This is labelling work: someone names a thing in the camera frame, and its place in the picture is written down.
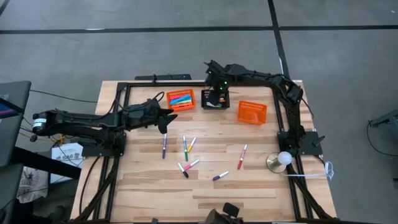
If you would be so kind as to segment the dark grey side desk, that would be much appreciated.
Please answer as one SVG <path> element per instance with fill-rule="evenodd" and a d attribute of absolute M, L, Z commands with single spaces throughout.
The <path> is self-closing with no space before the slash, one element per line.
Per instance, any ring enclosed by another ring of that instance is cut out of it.
<path fill-rule="evenodd" d="M 0 122 L 0 167 L 7 166 L 11 160 L 30 87 L 30 81 L 0 83 L 0 95 L 8 95 L 8 102 L 22 109 L 17 116 L 2 119 Z"/>

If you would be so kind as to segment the orange plastic lattice basket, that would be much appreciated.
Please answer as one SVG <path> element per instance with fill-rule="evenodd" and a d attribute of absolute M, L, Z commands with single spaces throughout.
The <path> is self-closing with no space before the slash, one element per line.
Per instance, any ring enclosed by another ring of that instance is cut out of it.
<path fill-rule="evenodd" d="M 267 105 L 251 101 L 240 101 L 237 117 L 238 121 L 242 123 L 265 124 L 267 121 Z"/>
<path fill-rule="evenodd" d="M 167 104 L 169 109 L 170 107 L 170 96 L 175 96 L 175 95 L 191 95 L 192 98 L 192 105 L 195 107 L 196 101 L 195 101 L 195 95 L 193 89 L 186 89 L 186 90 L 176 90 L 176 91 L 168 91 L 166 93 L 166 98 L 167 98 Z"/>

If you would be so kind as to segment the black cap thin white marker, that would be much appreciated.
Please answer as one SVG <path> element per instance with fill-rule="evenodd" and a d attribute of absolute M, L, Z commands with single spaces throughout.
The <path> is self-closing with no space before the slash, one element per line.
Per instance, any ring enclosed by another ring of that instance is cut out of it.
<path fill-rule="evenodd" d="M 183 166 L 181 165 L 181 163 L 177 163 L 180 170 L 182 171 L 182 174 L 185 176 L 185 178 L 189 178 L 189 175 L 187 174 L 187 172 L 185 171 L 185 169 L 183 168 Z"/>

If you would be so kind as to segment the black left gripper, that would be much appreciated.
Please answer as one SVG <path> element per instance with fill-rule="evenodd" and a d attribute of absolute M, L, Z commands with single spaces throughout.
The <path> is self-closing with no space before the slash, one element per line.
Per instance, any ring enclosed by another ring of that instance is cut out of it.
<path fill-rule="evenodd" d="M 126 129 L 154 125 L 162 134 L 167 134 L 167 126 L 178 116 L 173 112 L 173 109 L 161 108 L 157 100 L 148 99 L 141 104 L 129 105 L 126 107 Z"/>

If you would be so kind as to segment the black bulky device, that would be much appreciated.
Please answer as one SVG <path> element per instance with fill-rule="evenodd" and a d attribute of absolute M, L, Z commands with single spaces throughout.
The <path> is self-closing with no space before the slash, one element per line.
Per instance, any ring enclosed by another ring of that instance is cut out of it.
<path fill-rule="evenodd" d="M 205 220 L 205 224 L 244 224 L 243 219 L 238 217 L 238 213 L 238 207 L 226 202 L 223 205 L 223 213 L 217 212 L 215 208 L 212 209 Z"/>

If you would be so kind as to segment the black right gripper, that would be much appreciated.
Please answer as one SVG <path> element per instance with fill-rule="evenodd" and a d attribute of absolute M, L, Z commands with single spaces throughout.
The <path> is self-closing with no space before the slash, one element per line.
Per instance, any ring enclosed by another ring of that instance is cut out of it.
<path fill-rule="evenodd" d="M 208 91 L 208 106 L 218 106 L 220 104 L 220 93 L 226 93 L 231 85 L 232 78 L 226 73 L 224 67 L 218 62 L 211 60 L 206 63 L 208 66 L 205 79 L 205 84 L 212 87 L 214 90 Z"/>

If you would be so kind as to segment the grey stand leg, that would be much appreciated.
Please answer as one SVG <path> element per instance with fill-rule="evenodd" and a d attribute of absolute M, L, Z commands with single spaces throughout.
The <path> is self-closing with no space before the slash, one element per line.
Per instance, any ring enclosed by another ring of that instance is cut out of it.
<path fill-rule="evenodd" d="M 378 127 L 382 124 L 390 124 L 393 128 L 398 128 L 398 110 L 390 111 L 376 119 L 370 120 L 371 127 Z"/>

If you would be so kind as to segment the red cap thin white marker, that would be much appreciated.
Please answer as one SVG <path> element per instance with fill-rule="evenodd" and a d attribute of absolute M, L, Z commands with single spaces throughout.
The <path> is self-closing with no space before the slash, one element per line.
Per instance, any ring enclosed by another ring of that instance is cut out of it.
<path fill-rule="evenodd" d="M 244 145 L 244 148 L 243 148 L 243 151 L 242 151 L 242 153 L 241 153 L 240 159 L 239 159 L 239 163 L 238 163 L 238 167 L 237 167 L 238 170 L 240 170 L 240 168 L 241 168 L 241 166 L 242 166 L 242 164 L 243 164 L 243 160 L 244 160 L 244 157 L 245 157 L 245 153 L 246 153 L 247 148 L 248 148 L 248 145 L 245 144 L 245 145 Z"/>

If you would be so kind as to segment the black plastic lattice basket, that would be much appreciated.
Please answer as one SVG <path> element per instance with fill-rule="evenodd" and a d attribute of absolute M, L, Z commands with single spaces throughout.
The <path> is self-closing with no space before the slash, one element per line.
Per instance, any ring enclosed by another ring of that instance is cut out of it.
<path fill-rule="evenodd" d="M 209 106 L 207 106 L 207 101 L 208 101 L 208 91 L 209 90 L 202 90 L 201 91 L 201 107 L 204 110 L 226 110 L 227 108 L 229 108 L 229 91 L 227 91 L 226 93 L 220 93 L 220 98 L 224 98 L 225 102 L 224 103 L 220 103 L 222 105 L 222 108 L 211 108 Z"/>

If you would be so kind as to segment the laptop with blue screen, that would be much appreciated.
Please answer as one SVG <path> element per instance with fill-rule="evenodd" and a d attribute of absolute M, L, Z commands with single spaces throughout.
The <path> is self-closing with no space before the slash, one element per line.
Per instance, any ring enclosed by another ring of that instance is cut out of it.
<path fill-rule="evenodd" d="M 0 119 L 11 118 L 24 114 L 24 110 L 11 102 L 0 98 Z"/>

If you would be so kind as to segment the white globe lamp brass base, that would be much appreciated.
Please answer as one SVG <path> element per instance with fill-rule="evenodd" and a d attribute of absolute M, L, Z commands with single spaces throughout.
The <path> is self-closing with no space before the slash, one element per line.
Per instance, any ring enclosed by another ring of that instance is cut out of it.
<path fill-rule="evenodd" d="M 266 160 L 267 168 L 273 173 L 282 173 L 286 167 L 292 163 L 292 155 L 289 152 L 283 151 L 280 153 L 272 153 Z"/>

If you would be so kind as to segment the black diagonal stand leg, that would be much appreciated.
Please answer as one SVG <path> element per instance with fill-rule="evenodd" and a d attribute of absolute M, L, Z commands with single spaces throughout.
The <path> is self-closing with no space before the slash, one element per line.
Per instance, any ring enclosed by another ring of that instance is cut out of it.
<path fill-rule="evenodd" d="M 79 179 L 81 169 L 28 150 L 15 147 L 11 154 L 10 163 L 23 164 L 26 167 L 46 171 L 72 179 Z"/>

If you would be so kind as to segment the white printed bag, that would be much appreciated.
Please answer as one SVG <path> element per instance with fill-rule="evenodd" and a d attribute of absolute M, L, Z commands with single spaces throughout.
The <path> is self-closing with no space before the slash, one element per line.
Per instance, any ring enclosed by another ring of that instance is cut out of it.
<path fill-rule="evenodd" d="M 30 203 L 48 194 L 49 173 L 46 171 L 24 167 L 17 191 L 20 203 Z"/>

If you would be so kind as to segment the black flat bar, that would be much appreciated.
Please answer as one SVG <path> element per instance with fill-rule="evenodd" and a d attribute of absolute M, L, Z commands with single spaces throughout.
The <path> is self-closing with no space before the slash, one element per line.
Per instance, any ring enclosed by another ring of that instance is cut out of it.
<path fill-rule="evenodd" d="M 147 75 L 147 76 L 136 76 L 135 80 L 191 80 L 192 77 L 188 73 L 183 74 L 166 74 L 166 75 Z"/>

